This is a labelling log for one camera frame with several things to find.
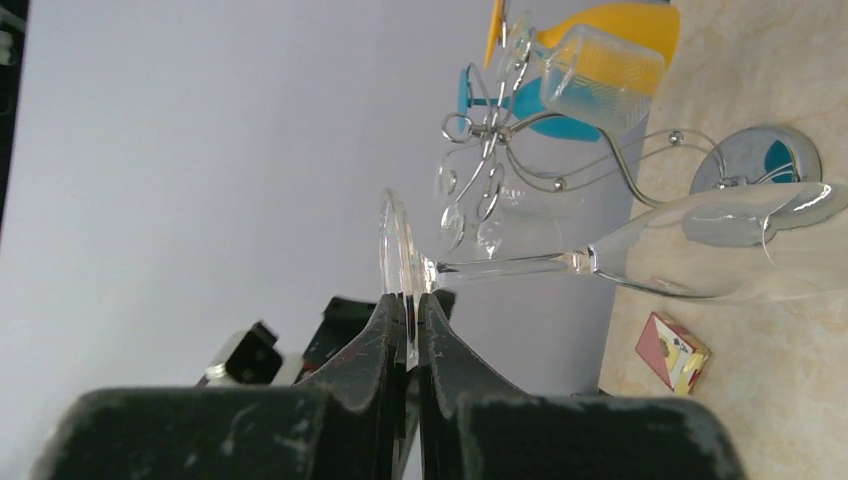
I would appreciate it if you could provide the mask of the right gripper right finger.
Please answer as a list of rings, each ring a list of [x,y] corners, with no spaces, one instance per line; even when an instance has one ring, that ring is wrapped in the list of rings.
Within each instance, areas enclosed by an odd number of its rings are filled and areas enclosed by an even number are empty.
[[[535,396],[493,370],[419,301],[426,479],[743,479],[717,418],[675,398]]]

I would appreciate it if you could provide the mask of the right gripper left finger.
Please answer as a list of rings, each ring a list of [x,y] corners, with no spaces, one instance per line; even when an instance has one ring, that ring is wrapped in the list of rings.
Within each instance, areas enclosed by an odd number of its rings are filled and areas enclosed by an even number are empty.
[[[33,479],[389,479],[404,411],[404,308],[288,387],[112,388],[66,411]]]

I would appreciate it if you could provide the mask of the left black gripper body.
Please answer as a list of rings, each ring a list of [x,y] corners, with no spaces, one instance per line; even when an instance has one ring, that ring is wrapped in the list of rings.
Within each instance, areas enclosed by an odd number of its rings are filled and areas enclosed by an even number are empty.
[[[443,312],[448,320],[451,318],[456,303],[456,292],[439,289],[435,292]],[[377,303],[354,300],[346,297],[333,297],[323,312],[323,320],[304,351],[301,367],[301,381],[314,374],[328,363],[347,344],[358,336],[367,325]],[[400,345],[406,346],[407,314],[401,307]],[[418,384],[420,380],[418,367],[407,371],[408,385]]]

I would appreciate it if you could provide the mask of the clear flute wine glass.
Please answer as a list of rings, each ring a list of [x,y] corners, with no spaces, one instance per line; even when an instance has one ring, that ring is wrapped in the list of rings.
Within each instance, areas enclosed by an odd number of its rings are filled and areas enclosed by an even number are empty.
[[[380,209],[383,288],[403,298],[407,364],[419,363],[418,304],[440,288],[565,273],[694,303],[793,301],[847,287],[847,188],[763,183],[689,195],[583,247],[515,259],[435,261],[415,247],[391,189]]]

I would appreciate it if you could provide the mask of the clear ribbed short glass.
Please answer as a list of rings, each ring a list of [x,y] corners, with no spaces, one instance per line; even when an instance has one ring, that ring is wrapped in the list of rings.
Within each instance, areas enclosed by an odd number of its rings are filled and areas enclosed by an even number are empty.
[[[540,72],[546,110],[607,133],[627,132],[643,120],[667,69],[660,51],[589,23],[568,27],[546,46],[528,11],[502,38],[500,81],[531,64]]]

